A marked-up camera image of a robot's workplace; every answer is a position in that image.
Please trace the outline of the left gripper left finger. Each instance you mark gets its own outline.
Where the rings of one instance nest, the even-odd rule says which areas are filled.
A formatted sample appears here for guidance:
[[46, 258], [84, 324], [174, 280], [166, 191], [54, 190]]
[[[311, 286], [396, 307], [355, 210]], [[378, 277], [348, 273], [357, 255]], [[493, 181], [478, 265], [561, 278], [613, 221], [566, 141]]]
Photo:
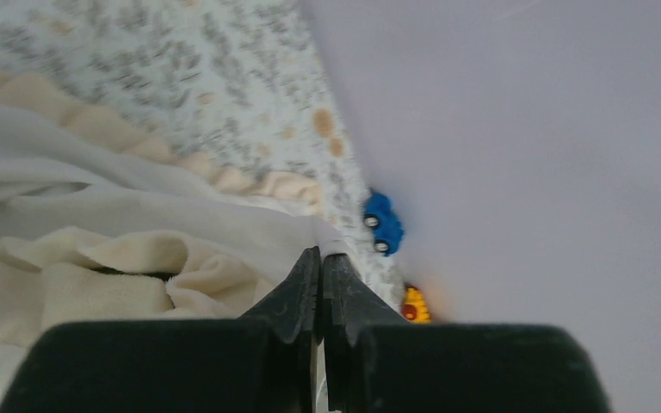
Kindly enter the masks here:
[[61, 324], [28, 352], [2, 412], [312, 412], [321, 256], [235, 319]]

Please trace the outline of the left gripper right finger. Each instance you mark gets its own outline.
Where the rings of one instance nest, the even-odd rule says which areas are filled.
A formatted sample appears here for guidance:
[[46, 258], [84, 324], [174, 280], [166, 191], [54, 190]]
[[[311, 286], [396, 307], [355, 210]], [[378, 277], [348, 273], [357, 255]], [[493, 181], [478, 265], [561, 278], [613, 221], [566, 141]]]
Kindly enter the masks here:
[[322, 267], [328, 407], [340, 412], [608, 412], [586, 351], [530, 324], [413, 324], [345, 255]]

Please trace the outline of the cream white pillowcase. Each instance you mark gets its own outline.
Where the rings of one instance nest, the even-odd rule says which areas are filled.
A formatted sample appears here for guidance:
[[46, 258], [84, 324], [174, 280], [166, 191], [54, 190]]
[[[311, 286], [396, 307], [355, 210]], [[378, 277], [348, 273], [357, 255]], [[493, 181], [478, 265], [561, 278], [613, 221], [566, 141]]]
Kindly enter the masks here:
[[45, 330], [235, 318], [312, 247], [355, 252], [315, 181], [178, 157], [110, 108], [0, 69], [0, 403]]

